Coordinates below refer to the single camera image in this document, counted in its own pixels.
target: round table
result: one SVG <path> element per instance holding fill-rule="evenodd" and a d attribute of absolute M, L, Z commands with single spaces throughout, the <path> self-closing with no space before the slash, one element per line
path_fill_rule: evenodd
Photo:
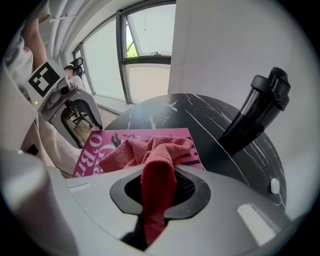
<path fill-rule="evenodd" d="M 229 155 L 219 138 L 238 113 L 221 100 L 196 94 L 169 94 L 143 101 L 119 115 L 106 130 L 188 128 L 203 167 L 237 179 L 275 205 L 285 208 L 286 179 L 279 155 L 263 132 L 251 144 Z M 271 179 L 280 183 L 272 194 Z"/>

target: black tumbler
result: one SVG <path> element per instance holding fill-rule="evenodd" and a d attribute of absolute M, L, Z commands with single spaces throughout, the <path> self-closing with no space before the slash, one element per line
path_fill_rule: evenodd
<path fill-rule="evenodd" d="M 271 70 L 268 78 L 255 75 L 251 87 L 241 110 L 220 138 L 230 155 L 257 138 L 289 103 L 288 75 L 278 67 Z"/>

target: person's arm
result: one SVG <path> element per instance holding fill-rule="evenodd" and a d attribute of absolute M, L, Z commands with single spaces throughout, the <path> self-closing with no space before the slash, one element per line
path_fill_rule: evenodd
<path fill-rule="evenodd" d="M 33 54 L 33 69 L 36 70 L 48 60 L 45 45 L 39 32 L 38 18 L 35 18 L 25 26 L 22 37 L 24 39 L 24 45 L 28 47 Z"/>

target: white sleeve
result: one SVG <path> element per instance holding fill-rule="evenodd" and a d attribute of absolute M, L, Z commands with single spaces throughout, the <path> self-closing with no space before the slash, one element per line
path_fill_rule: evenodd
<path fill-rule="evenodd" d="M 84 89 L 84 85 L 83 85 L 83 83 L 82 83 L 82 80 L 81 80 L 81 78 L 78 76 L 78 75 L 75 75 L 74 77 L 73 77 L 73 82 L 80 88 L 80 89 Z"/>

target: pink towel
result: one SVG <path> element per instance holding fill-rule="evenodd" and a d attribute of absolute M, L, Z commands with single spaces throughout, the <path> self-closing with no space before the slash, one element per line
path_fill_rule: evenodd
<path fill-rule="evenodd" d="M 165 228 L 164 212 L 173 206 L 177 186 L 173 163 L 189 153 L 191 147 L 192 141 L 183 137 L 129 138 L 99 163 L 105 173 L 145 163 L 141 192 L 147 243 L 152 243 Z"/>

